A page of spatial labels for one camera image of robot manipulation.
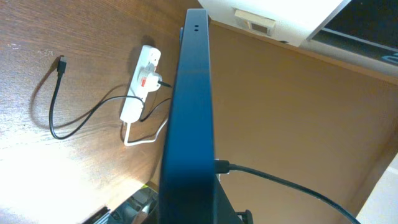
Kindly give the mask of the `blue Galaxy smartphone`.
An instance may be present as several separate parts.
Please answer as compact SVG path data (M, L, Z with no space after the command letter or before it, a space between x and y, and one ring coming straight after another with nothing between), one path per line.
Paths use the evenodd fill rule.
M211 68L206 9L186 13L160 175L160 223L215 222Z

